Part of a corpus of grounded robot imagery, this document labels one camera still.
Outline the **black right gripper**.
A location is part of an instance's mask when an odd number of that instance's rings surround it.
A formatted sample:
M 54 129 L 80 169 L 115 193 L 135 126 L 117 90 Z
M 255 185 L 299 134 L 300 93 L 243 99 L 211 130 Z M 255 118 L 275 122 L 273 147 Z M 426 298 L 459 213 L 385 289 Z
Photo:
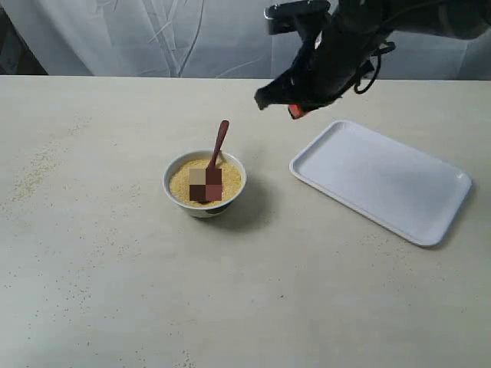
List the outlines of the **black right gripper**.
M 387 1 L 340 1 L 302 69 L 260 87 L 254 95 L 257 107 L 288 105 L 291 118 L 298 120 L 333 103 L 360 78 L 361 65 L 387 37 L 379 30 L 387 18 Z

